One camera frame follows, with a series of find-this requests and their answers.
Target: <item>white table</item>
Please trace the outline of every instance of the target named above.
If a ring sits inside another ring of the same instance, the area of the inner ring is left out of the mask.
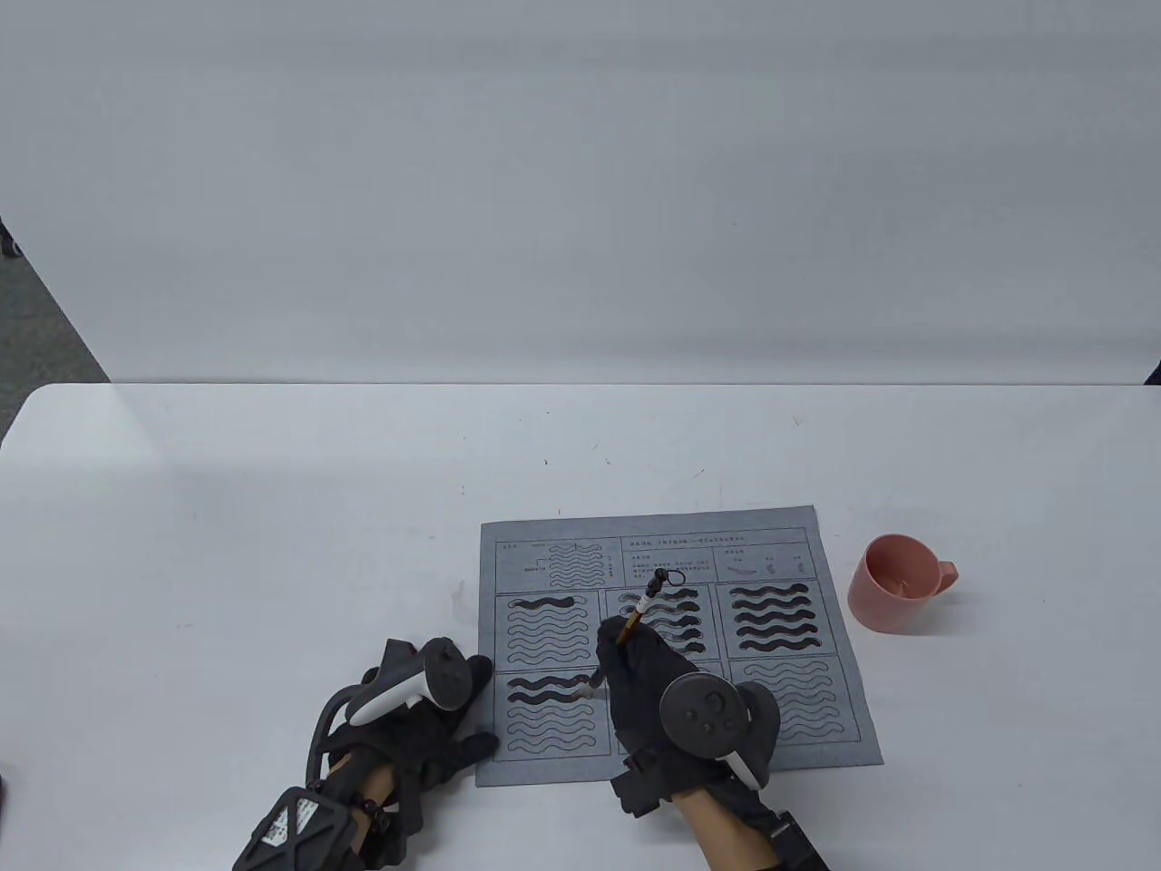
[[[835,869],[1154,866],[1161,391],[60,386],[0,449],[5,871],[228,868],[389,635],[476,641],[478,526],[814,503],[962,580],[848,618],[886,764],[779,775]],[[607,784],[431,801],[420,868],[701,868]]]

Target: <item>gray carpet floor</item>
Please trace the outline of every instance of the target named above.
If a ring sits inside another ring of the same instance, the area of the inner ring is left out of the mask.
[[[28,260],[0,258],[0,440],[33,390],[62,381],[108,377]]]

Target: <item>white wall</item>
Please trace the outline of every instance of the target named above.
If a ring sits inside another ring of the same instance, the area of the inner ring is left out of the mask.
[[[1156,0],[36,0],[0,214],[114,379],[1139,382]]]

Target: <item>wavy line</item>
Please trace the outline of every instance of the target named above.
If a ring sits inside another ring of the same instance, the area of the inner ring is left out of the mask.
[[[569,725],[585,717],[592,717],[592,705],[586,701],[575,704],[571,707],[562,707],[558,701],[545,701],[536,707],[510,707],[509,719],[528,724],[536,724],[541,720],[560,720]]]
[[[688,641],[690,639],[701,638],[701,632],[699,629],[686,629],[685,632],[658,632],[663,639],[670,643],[675,641]]]
[[[812,692],[809,694],[801,692],[783,692],[776,693],[774,698],[778,700],[779,707],[786,705],[820,705],[823,701],[838,701],[835,698],[835,693],[830,690],[819,690],[817,692]]]
[[[670,602],[676,602],[678,599],[694,599],[697,597],[698,597],[698,591],[697,590],[690,590],[690,589],[686,589],[686,588],[680,588],[680,589],[677,589],[677,590],[672,590],[670,592],[658,593],[656,598],[658,598],[658,599],[668,599]],[[635,592],[622,592],[618,597],[618,602],[636,602],[641,597],[637,593],[635,593]]]
[[[772,693],[774,693],[774,698],[778,698],[778,693],[786,692],[787,690],[807,690],[813,692],[817,690],[820,686],[834,686],[834,685],[835,682],[831,681],[825,675],[819,675],[817,677],[813,678],[784,677],[780,681],[774,681],[772,683],[765,684],[766,689],[769,689]]]
[[[825,705],[813,711],[791,711],[783,713],[783,725],[786,726],[819,726],[835,717],[842,717],[837,707]]]
[[[576,701],[577,697],[572,693],[556,692],[555,690],[545,690],[543,692],[538,692],[534,696],[529,696],[526,692],[513,692],[509,696],[509,701],[522,701],[525,705],[543,705],[546,701],[561,701],[565,705]]]
[[[575,604],[577,604],[577,600],[571,596],[565,596],[563,599],[554,599],[551,596],[542,596],[541,598],[533,599],[532,602],[528,602],[528,599],[512,599],[512,602],[509,603],[509,607],[535,609],[543,607],[545,605],[551,605],[553,607],[572,607]]]
[[[524,611],[512,611],[509,613],[509,626],[536,627],[545,624],[557,624],[568,620],[583,620],[589,616],[587,609],[571,607],[568,611],[546,611],[542,614],[525,613]]]
[[[548,582],[549,586],[600,586],[605,582],[605,578],[597,577],[591,581],[578,581],[576,578],[553,578]]]
[[[752,638],[748,638],[741,645],[740,648],[743,650],[762,650],[763,653],[770,653],[771,650],[777,650],[780,647],[785,647],[787,650],[805,650],[808,647],[822,647],[822,642],[816,638],[805,638],[798,641],[787,641],[784,638],[776,638],[773,641],[755,641]]]
[[[542,753],[543,750],[579,750],[582,747],[596,747],[597,739],[592,735],[576,735],[567,742],[555,737],[546,739],[539,743],[532,743],[527,739],[518,737],[509,742],[510,750],[527,750],[528,753]]]
[[[587,675],[574,675],[572,677],[546,675],[535,681],[529,681],[527,677],[513,677],[509,681],[509,686],[519,686],[522,690],[543,690],[546,686],[579,686],[587,679]]]
[[[579,714],[592,714],[593,707],[586,700],[578,700],[575,693],[568,693],[569,701],[553,701],[548,699],[541,701],[535,707],[510,707],[509,717],[524,717],[529,720],[539,720],[542,717],[575,717]]]
[[[701,607],[695,602],[678,602],[676,605],[666,605],[665,603],[654,603],[649,606],[646,613],[651,614],[654,611],[661,611],[663,614],[680,614],[686,611],[700,611]],[[621,609],[622,614],[628,614],[633,612],[633,605],[626,605]]]
[[[734,603],[734,609],[744,607],[747,611],[765,611],[767,607],[794,607],[795,605],[809,604],[810,598],[808,596],[795,596],[793,599],[780,599],[777,596],[771,596],[769,599],[763,599],[762,602],[738,599]]]
[[[568,626],[561,627],[543,627],[539,629],[526,629],[522,626],[517,628],[510,628],[507,634],[510,638],[518,638],[525,640],[535,640],[547,636],[553,638],[570,638],[577,634],[586,634],[589,632],[589,624],[586,622],[570,622]]]
[[[789,586],[776,586],[774,584],[767,584],[766,586],[758,588],[747,588],[747,586],[731,586],[730,596],[765,596],[767,592],[772,592],[776,596],[791,596],[795,592],[809,592],[810,588],[806,584],[791,584]]]
[[[783,741],[789,741],[791,739],[802,737],[803,735],[807,737],[823,737],[839,732],[844,732],[842,724],[828,722],[824,727],[820,727],[817,729],[810,728],[809,726],[795,726],[794,728],[783,732],[779,737]]]
[[[507,646],[514,650],[539,650],[543,647],[558,647],[568,650],[574,647],[586,647],[590,643],[589,635],[583,632],[576,635],[545,634],[539,638],[510,635],[507,640]]]
[[[556,639],[546,638],[540,642],[532,641],[529,639],[514,638],[509,639],[510,650],[520,650],[521,653],[543,653],[545,650],[560,650],[563,653],[571,653],[580,648],[589,647],[591,642],[587,635],[572,635],[567,641],[557,641]]]
[[[806,596],[799,596],[792,599],[786,607],[793,607],[794,605],[809,605],[810,599]],[[805,607],[800,607],[793,614],[788,614],[785,611],[767,611],[764,614],[751,614],[749,611],[743,611],[740,614],[734,614],[734,622],[756,622],[765,625],[771,620],[781,620],[783,622],[791,622],[793,620],[814,619],[814,611]]]
[[[543,726],[533,726],[527,722],[513,722],[507,727],[507,733],[510,735],[529,735],[532,737],[548,737],[554,734],[558,734],[561,737],[569,737],[570,735],[576,735],[582,732],[593,732],[597,726],[592,720],[578,720],[576,724],[551,724],[546,722]]]
[[[700,626],[701,618],[694,617],[693,614],[686,614],[685,617],[679,617],[673,619],[672,617],[651,617],[646,619],[647,626],[669,626],[671,628],[680,628],[682,626]]]
[[[568,664],[570,662],[577,662],[584,658],[586,653],[585,648],[577,648],[576,650],[568,650],[563,656],[556,656],[545,652],[527,653],[525,650],[517,650],[507,656],[509,662],[522,662],[527,665],[542,665],[546,662],[563,662]]]
[[[784,671],[796,671],[799,675],[817,675],[819,672],[825,671],[827,664],[819,662],[817,660],[809,660],[807,662],[751,662],[744,669],[743,674],[747,675],[765,675],[766,677],[779,677]]]
[[[803,622],[798,626],[771,626],[767,629],[759,629],[757,626],[743,626],[737,631],[737,636],[757,635],[758,638],[772,638],[774,635],[805,635],[808,632],[817,631],[819,627],[813,622]]]

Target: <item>black ink stroke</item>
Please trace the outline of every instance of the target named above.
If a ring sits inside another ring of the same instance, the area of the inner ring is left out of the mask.
[[[759,629],[757,626],[743,626],[737,631],[737,636],[757,635],[758,638],[773,638],[774,635],[805,635],[808,632],[817,631],[819,627],[813,622],[803,622],[798,626],[771,626],[766,629]]]
[[[789,586],[778,586],[776,584],[766,584],[765,586],[731,586],[730,596],[765,596],[766,593],[774,593],[776,596],[792,596],[795,592],[809,592],[810,588],[806,584],[791,584]]]
[[[513,677],[509,681],[509,686],[519,686],[522,690],[543,690],[546,686],[579,686],[587,679],[587,675],[574,675],[572,677],[546,675],[535,681],[529,681],[526,677]]]
[[[670,628],[682,628],[684,626],[700,626],[701,618],[694,617],[693,614],[686,614],[685,617],[679,617],[676,620],[672,617],[647,617],[646,625],[648,626],[669,626]]]
[[[677,641],[690,641],[691,639],[701,638],[700,629],[686,629],[685,632],[658,632],[657,634],[661,635],[666,641],[669,641],[670,643]]]
[[[560,599],[554,599],[551,596],[542,596],[539,599],[513,599],[509,603],[509,607],[526,607],[526,609],[538,609],[545,605],[551,605],[553,607],[572,607],[577,604],[576,598],[572,596],[565,596]]]
[[[799,596],[796,599],[792,599],[787,603],[787,607],[793,607],[794,605],[809,605],[810,599],[806,596]],[[809,609],[801,607],[794,613],[787,613],[786,611],[767,611],[764,614],[751,614],[749,611],[743,611],[738,614],[734,614],[734,622],[756,622],[759,625],[765,625],[771,620],[781,620],[783,622],[792,622],[794,620],[813,620],[814,611]]]
[[[655,611],[661,611],[663,614],[679,614],[686,611],[700,611],[700,610],[701,609],[698,606],[698,603],[695,602],[678,602],[676,605],[669,605],[665,603],[659,603],[659,604],[654,603],[652,605],[649,606],[649,610],[646,611],[646,613],[651,614]],[[626,605],[625,607],[622,607],[621,613],[632,614],[633,605]]]
[[[734,603],[733,607],[735,611],[740,607],[743,607],[747,611],[765,611],[767,607],[794,607],[795,605],[809,604],[810,599],[807,596],[795,596],[793,599],[780,599],[777,596],[771,596],[769,599],[763,599],[762,602],[738,599]]]
[[[543,705],[546,701],[561,701],[568,705],[577,700],[572,693],[556,692],[555,690],[546,690],[534,696],[529,696],[527,692],[513,692],[509,696],[509,701],[521,701],[525,705]]]
[[[755,641],[748,638],[741,645],[740,648],[743,650],[762,650],[763,653],[770,653],[771,650],[777,650],[779,648],[786,648],[787,650],[805,650],[808,647],[822,647],[822,642],[816,638],[805,638],[798,641],[787,641],[783,638],[776,638],[773,641]]]

